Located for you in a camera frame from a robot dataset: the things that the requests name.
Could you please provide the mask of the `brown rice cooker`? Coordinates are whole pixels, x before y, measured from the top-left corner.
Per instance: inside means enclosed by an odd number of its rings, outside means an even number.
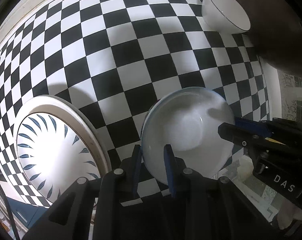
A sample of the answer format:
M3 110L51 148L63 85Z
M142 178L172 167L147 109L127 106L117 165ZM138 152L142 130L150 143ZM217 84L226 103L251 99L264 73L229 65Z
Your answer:
M236 0L251 21L248 36L268 64L302 77L302 22L285 0Z

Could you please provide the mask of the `white bowl blue hearts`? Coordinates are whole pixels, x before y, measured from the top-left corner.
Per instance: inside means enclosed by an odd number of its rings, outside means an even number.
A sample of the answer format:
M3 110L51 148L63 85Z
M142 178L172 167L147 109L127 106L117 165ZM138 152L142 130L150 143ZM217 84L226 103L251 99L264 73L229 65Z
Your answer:
M159 100L141 129L143 161L148 172L167 184L163 156L170 144L176 157L207 178L214 177L231 156L233 143L218 134L222 123L234 124L226 100L203 87L177 90Z

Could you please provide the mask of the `blue kitchen cabinet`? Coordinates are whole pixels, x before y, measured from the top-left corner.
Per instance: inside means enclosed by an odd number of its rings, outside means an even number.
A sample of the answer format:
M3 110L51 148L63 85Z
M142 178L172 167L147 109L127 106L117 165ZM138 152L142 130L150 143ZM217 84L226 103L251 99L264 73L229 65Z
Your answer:
M31 228L43 214L47 211L48 207L34 206L25 204L12 198L7 198L11 211L13 214L26 226Z

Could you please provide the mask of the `white plate pink floral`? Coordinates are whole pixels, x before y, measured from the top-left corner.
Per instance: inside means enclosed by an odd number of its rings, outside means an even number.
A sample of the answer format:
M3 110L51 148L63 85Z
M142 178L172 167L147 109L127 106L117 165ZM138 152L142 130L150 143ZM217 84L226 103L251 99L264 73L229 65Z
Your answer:
M22 105L15 119L13 138L18 135L22 121L33 113L47 113L57 117L72 128L90 151L98 171L104 176L111 171L106 147L89 119L68 101L53 95L39 95Z

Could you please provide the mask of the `white plate blue leaf pattern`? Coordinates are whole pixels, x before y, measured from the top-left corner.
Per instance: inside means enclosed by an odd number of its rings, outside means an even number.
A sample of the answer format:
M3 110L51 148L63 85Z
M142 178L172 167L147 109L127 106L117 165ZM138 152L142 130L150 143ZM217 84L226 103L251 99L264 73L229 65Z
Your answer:
M24 174L52 203L78 178L100 177L83 140L65 122L48 113L33 113L23 119L16 146Z

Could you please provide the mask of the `black white checkered mat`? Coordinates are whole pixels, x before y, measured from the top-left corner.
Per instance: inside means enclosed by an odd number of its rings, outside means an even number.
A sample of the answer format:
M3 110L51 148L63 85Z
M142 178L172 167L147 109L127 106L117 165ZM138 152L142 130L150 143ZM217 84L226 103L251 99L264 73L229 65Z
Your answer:
M233 113L270 117L267 88L250 40L213 31L203 0L49 0L0 41L0 169L7 195L49 201L28 181L14 149L16 115L50 94L78 108L102 137L112 165L139 142L148 109L181 88L199 86Z

